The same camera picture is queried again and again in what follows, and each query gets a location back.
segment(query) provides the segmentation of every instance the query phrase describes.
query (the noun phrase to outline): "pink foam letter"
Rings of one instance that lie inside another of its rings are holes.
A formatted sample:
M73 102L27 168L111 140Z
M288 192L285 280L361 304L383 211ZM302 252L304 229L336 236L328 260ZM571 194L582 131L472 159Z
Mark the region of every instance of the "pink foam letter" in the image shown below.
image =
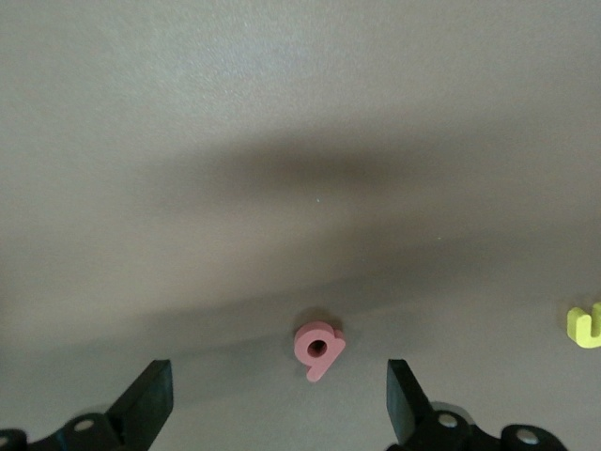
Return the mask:
M309 322L294 337L294 354L307 365L307 379L317 382L347 345L342 331L323 321Z

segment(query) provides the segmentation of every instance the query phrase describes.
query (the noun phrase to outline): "screw hole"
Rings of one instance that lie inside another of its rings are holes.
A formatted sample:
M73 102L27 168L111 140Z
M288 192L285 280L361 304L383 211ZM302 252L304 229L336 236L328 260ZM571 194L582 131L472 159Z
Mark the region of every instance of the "screw hole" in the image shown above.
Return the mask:
M316 340L309 345L309 355L311 357L321 357L326 350L328 349L328 345L323 340Z
M81 432L83 430L90 429L92 426L94 426L93 420L82 420L79 423L77 423L75 425L75 428L73 429L75 430L75 432Z
M449 413L441 413L439 416L439 423L446 428L456 428L459 424L457 419Z
M520 429L516 432L516 437L525 444L538 444L539 442L536 434L528 429Z

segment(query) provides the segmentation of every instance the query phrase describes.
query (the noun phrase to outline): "gray surface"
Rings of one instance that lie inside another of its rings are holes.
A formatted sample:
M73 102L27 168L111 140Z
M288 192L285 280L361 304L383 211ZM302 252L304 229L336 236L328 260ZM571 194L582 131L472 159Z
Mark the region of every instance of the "gray surface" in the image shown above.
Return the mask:
M384 449L385 364L598 447L598 2L3 2L0 412L171 357L154 449ZM320 307L348 347L303 380Z

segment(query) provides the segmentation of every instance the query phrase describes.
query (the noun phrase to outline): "gray floor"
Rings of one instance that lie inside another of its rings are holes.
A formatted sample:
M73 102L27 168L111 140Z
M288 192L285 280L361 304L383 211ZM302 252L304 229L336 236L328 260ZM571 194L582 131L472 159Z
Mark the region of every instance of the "gray floor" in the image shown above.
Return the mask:
M0 428L171 358L153 449L383 450L386 361L598 448L601 4L4 2ZM347 348L318 384L304 320Z

